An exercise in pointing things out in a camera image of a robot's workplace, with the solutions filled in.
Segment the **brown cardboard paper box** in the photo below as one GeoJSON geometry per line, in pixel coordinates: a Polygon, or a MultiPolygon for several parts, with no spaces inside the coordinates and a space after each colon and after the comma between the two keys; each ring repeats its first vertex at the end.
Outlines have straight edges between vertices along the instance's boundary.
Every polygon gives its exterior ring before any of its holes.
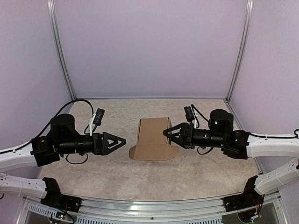
{"type": "Polygon", "coordinates": [[[135,161],[169,161],[179,154],[179,147],[163,135],[171,128],[168,117],[140,119],[136,145],[130,148],[129,158],[135,161]]]}

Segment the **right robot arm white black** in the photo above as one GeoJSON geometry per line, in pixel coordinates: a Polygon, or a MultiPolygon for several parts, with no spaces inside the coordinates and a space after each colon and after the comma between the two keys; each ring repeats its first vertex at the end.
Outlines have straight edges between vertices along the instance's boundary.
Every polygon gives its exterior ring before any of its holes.
{"type": "Polygon", "coordinates": [[[299,178],[299,131],[292,134],[260,135],[244,130],[234,130],[233,114],[215,109],[210,113],[209,129],[196,129],[190,107],[185,107],[186,123],[163,131],[164,136],[185,149],[220,148],[224,155],[233,159],[247,160],[256,157],[291,157],[292,160],[277,169],[247,180],[239,203],[249,207],[257,200],[280,186],[299,178]]]}

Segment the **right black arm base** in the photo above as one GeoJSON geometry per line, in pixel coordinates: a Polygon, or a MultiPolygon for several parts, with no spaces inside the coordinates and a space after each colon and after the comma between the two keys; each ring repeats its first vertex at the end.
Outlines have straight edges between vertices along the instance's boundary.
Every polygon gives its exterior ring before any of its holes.
{"type": "Polygon", "coordinates": [[[249,178],[242,193],[223,198],[226,212],[263,204],[264,196],[255,190],[255,181],[257,178],[257,175],[249,178]]]}

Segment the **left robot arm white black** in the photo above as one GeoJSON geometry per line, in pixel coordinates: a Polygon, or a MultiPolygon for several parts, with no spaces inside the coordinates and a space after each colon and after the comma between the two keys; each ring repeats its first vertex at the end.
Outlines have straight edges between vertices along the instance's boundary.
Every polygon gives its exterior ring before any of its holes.
{"type": "Polygon", "coordinates": [[[22,146],[1,150],[0,191],[35,197],[43,205],[77,212],[82,199],[63,194],[54,178],[28,179],[5,172],[50,165],[71,154],[106,156],[124,145],[125,139],[106,132],[81,135],[75,129],[75,118],[70,114],[60,114],[51,119],[50,132],[46,136],[33,138],[22,146]]]}

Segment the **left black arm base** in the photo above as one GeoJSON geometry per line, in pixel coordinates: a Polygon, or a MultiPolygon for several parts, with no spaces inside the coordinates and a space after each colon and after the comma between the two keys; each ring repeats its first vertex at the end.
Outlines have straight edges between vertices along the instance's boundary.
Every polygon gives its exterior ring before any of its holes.
{"type": "Polygon", "coordinates": [[[64,211],[79,212],[82,199],[76,196],[62,194],[54,178],[44,177],[46,196],[41,199],[41,204],[64,211]]]}

